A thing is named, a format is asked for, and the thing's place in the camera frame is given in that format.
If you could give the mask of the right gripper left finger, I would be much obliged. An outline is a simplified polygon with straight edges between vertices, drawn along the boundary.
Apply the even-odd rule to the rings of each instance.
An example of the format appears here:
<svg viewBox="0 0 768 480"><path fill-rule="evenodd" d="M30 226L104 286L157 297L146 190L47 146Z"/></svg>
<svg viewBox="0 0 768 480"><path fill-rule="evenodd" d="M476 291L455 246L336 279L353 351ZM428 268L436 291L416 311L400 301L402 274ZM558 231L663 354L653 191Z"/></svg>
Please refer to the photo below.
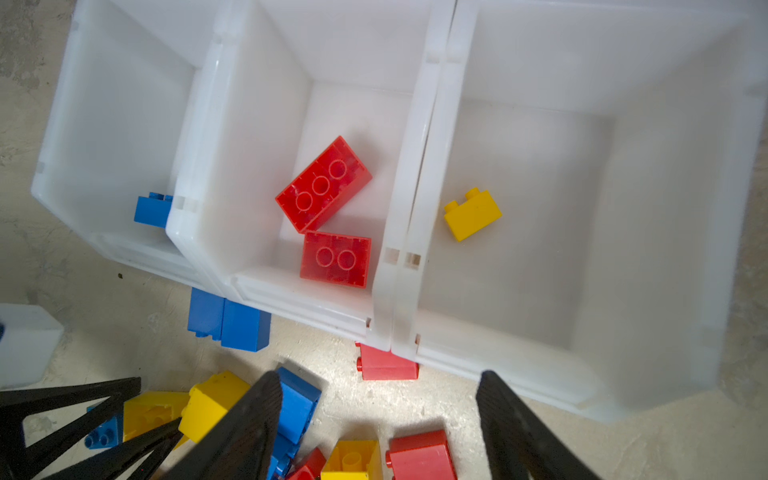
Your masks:
<svg viewBox="0 0 768 480"><path fill-rule="evenodd" d="M277 372L253 385L165 479L265 479L282 407Z"/></svg>

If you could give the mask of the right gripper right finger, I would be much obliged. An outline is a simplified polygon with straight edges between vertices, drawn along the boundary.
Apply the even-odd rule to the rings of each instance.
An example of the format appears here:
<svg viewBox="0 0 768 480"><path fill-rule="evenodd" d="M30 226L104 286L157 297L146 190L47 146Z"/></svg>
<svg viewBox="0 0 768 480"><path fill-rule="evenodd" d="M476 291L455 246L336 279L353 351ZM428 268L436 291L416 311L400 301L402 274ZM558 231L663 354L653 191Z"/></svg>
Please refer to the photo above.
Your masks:
<svg viewBox="0 0 768 480"><path fill-rule="evenodd" d="M495 372L481 374L476 402L492 478L597 477Z"/></svg>

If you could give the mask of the red lego diagonal brick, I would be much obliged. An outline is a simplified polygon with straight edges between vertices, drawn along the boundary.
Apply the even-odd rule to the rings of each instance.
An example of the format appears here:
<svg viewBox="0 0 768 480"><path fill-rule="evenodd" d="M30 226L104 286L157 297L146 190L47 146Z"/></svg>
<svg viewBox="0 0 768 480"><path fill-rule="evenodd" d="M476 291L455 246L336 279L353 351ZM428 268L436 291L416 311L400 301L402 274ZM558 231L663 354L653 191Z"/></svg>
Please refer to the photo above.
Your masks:
<svg viewBox="0 0 768 480"><path fill-rule="evenodd" d="M286 480L317 480L327 459L320 448L314 448L286 477Z"/></svg>

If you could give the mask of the small yellow lego brick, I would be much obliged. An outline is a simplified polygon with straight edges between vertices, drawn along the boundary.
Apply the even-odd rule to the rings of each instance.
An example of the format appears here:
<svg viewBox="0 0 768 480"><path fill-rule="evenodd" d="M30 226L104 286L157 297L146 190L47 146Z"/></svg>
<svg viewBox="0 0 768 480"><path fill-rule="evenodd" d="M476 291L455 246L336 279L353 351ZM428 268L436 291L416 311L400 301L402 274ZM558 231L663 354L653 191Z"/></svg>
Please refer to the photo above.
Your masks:
<svg viewBox="0 0 768 480"><path fill-rule="evenodd" d="M502 211L488 191L469 190L466 201L452 201L444 207L444 219L457 242L486 228L502 217Z"/></svg>

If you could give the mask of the yellow lego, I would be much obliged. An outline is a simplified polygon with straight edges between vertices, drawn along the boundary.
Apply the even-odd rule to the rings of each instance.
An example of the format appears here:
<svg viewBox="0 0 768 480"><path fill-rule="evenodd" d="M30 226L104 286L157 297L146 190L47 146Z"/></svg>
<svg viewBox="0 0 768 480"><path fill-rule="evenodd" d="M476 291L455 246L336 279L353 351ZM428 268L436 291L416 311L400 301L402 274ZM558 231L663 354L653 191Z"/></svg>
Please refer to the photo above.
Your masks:
<svg viewBox="0 0 768 480"><path fill-rule="evenodd" d="M127 442L182 415L190 395L149 391L124 403L123 441Z"/></svg>
<svg viewBox="0 0 768 480"><path fill-rule="evenodd" d="M195 385L182 412L179 431L199 443L249 389L247 382L229 371Z"/></svg>
<svg viewBox="0 0 768 480"><path fill-rule="evenodd" d="M377 440L339 441L321 471L322 480L382 480Z"/></svg>

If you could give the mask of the square red lego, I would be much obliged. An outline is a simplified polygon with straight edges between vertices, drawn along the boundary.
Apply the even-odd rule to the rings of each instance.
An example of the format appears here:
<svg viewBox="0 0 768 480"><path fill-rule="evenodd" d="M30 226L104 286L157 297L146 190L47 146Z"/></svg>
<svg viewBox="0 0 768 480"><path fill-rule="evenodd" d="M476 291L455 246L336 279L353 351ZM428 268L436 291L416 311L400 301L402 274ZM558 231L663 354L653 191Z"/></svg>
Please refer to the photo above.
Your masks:
<svg viewBox="0 0 768 480"><path fill-rule="evenodd" d="M365 289L372 239L319 231L304 235L300 277Z"/></svg>

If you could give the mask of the large red lego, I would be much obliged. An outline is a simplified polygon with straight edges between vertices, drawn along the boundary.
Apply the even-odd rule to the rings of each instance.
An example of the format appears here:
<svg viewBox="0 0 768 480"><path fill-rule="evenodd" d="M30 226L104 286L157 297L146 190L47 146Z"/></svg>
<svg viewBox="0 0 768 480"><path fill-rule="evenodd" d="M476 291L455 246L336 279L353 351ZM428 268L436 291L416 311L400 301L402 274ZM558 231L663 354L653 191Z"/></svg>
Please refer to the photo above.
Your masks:
<svg viewBox="0 0 768 480"><path fill-rule="evenodd" d="M275 200L300 234L319 229L373 176L338 136Z"/></svg>

